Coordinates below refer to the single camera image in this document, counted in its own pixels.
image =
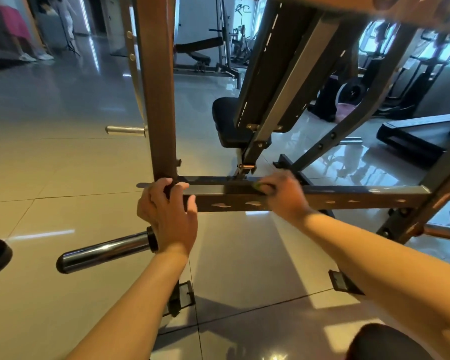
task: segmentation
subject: pink object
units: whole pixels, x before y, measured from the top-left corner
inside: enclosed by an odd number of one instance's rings
[[[31,39],[27,24],[25,24],[24,19],[16,8],[0,5],[0,11],[10,34],[27,40]]]
[[[335,122],[339,123],[343,119],[345,119],[350,112],[355,110],[357,106],[349,103],[338,103],[337,104],[337,113],[335,114]]]

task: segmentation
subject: person's right hand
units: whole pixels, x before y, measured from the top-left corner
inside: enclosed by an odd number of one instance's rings
[[[270,209],[293,225],[312,212],[299,181],[289,170],[262,178],[258,189],[268,196]]]
[[[188,256],[197,239],[198,220],[195,196],[183,207],[183,190],[188,183],[179,182],[170,191],[168,200],[164,189],[172,178],[161,178],[143,190],[138,201],[138,217],[150,222],[158,241],[159,252],[178,252]]]

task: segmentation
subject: white sneaker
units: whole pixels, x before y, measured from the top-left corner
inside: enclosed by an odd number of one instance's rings
[[[18,59],[23,60],[25,62],[36,62],[37,61],[35,58],[33,58],[32,56],[30,56],[27,53],[23,53],[22,55],[20,55],[20,57]]]
[[[53,56],[51,56],[50,54],[47,54],[47,53],[40,54],[37,58],[40,60],[54,60],[55,59]]]

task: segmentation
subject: pink skirt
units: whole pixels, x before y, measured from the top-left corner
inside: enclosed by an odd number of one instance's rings
[[[28,31],[27,24],[25,24],[24,19],[17,9],[0,5],[0,11],[2,12],[3,20],[10,34],[30,40],[30,32]]]

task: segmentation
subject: glossy tile floor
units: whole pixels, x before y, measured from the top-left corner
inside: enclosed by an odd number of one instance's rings
[[[132,284],[150,253],[70,275],[55,269],[63,252],[143,231],[135,216],[152,171],[147,139],[112,137],[104,126],[142,123],[125,58],[101,39],[78,39],[47,64],[0,72],[0,239],[12,247],[0,272],[0,360],[58,360],[77,344]],[[235,151],[222,148],[212,102],[237,96],[226,78],[175,77],[176,133],[182,175],[227,175]],[[381,121],[305,169],[317,185],[404,185],[424,171],[379,145]],[[303,115],[273,136],[257,175],[274,170],[280,153],[295,159],[331,128]],[[433,222],[450,223],[450,203]],[[386,210],[336,211],[340,220],[376,230]],[[408,245],[450,262],[450,241]],[[153,360],[343,359],[360,326],[396,326],[363,298],[337,293],[336,265],[317,245],[272,213],[201,213],[197,243],[182,281],[197,304],[163,321]]]

